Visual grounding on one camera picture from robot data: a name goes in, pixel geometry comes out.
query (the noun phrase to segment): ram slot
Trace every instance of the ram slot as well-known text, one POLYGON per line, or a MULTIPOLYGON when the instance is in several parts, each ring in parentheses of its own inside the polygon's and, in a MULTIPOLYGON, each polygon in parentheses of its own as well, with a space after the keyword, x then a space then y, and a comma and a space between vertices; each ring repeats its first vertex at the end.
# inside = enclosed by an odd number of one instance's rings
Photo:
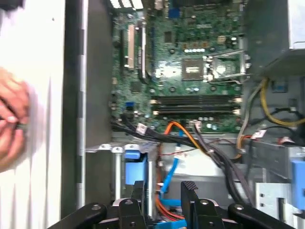
POLYGON ((141 83, 147 84, 147 77, 145 71, 145 56, 146 56, 146 22, 142 21, 138 27, 138 78, 141 83))
POLYGON ((158 107, 154 115, 187 115, 187 114, 239 114, 235 106, 166 106, 158 107))
POLYGON ((151 100, 151 104, 160 105, 230 104, 234 102, 234 96, 230 95, 154 96, 151 100))

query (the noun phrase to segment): blue drive bracket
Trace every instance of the blue drive bracket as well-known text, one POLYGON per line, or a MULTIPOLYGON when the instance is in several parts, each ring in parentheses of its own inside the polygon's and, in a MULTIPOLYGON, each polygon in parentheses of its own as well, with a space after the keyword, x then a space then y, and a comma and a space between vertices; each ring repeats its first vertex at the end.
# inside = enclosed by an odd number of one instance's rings
POLYGON ((305 210, 305 161, 292 161, 292 204, 305 210))
POLYGON ((134 185, 138 180, 147 179, 147 155, 141 157, 141 154, 149 154, 157 149, 157 143, 137 143, 127 144, 125 149, 125 184, 134 185))

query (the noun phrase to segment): blue port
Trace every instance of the blue port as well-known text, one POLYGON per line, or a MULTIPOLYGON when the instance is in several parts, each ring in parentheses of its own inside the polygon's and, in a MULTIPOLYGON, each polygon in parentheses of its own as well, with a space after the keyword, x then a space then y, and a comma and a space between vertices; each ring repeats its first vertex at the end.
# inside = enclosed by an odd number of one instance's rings
POLYGON ((126 102, 125 106, 130 108, 130 107, 134 107, 134 104, 135 102, 126 102))
POLYGON ((179 18, 180 17, 180 10, 179 8, 172 8, 168 11, 169 18, 179 18))

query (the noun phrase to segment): pcie slot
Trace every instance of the pcie slot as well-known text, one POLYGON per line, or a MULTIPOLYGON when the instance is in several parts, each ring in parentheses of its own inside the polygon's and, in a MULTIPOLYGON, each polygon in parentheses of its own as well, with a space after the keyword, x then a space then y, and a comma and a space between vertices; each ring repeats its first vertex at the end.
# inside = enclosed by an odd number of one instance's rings
POLYGON ((147 84, 147 77, 146 77, 146 22, 142 21, 140 26, 138 27, 138 78, 141 83, 147 84))
POLYGON ((134 36, 135 25, 128 26, 128 67, 134 69, 134 36))
POLYGON ((234 106, 167 106, 158 107, 154 115, 185 115, 185 114, 236 114, 239 110, 234 106))
POLYGON ((189 95, 189 96, 155 96, 151 104, 159 105, 199 105, 199 104, 230 104, 237 100, 230 95, 189 95))

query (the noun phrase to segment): expansion slot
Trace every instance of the expansion slot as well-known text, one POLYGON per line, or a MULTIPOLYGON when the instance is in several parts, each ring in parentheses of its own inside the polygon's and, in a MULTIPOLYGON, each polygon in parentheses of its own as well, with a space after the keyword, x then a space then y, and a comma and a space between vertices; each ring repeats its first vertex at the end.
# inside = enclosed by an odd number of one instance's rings
POLYGON ((138 71, 138 77, 141 83, 147 84, 148 80, 146 77, 146 63, 145 63, 145 58, 146 58, 146 22, 142 21, 140 26, 137 27, 138 29, 138 66, 137 66, 137 71, 138 71))
POLYGON ((124 75, 125 53, 124 53, 124 30, 120 30, 120 50, 119 50, 120 74, 124 75))
POLYGON ((135 25, 128 26, 128 67, 134 69, 134 36, 135 25))

